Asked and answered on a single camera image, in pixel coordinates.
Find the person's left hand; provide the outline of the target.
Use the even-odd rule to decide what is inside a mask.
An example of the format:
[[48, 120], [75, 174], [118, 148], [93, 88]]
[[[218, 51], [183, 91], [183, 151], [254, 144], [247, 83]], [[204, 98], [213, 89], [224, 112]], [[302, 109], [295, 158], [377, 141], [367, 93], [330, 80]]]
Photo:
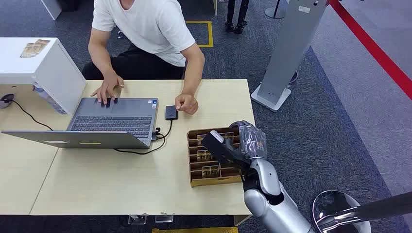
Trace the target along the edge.
[[193, 115], [197, 112], [199, 105], [194, 96], [190, 94], [180, 94], [175, 98], [175, 108], [177, 111]]

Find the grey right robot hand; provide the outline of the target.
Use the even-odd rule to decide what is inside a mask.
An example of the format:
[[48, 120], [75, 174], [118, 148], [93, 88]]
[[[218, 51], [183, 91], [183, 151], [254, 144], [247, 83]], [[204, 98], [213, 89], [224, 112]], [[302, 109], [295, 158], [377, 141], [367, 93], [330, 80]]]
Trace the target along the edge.
[[240, 137], [240, 153], [245, 159], [267, 159], [266, 134], [248, 121], [236, 121], [230, 129], [238, 129]]

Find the person's right hand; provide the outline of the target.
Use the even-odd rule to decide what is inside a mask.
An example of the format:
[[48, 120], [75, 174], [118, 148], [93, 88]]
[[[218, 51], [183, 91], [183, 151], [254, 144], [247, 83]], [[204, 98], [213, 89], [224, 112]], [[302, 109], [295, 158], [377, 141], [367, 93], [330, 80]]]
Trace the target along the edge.
[[124, 80], [115, 72], [106, 73], [103, 75], [102, 85], [96, 89], [90, 96], [96, 97], [97, 101], [108, 104], [108, 100], [114, 100], [116, 95], [114, 94], [114, 89], [119, 87], [124, 87]]

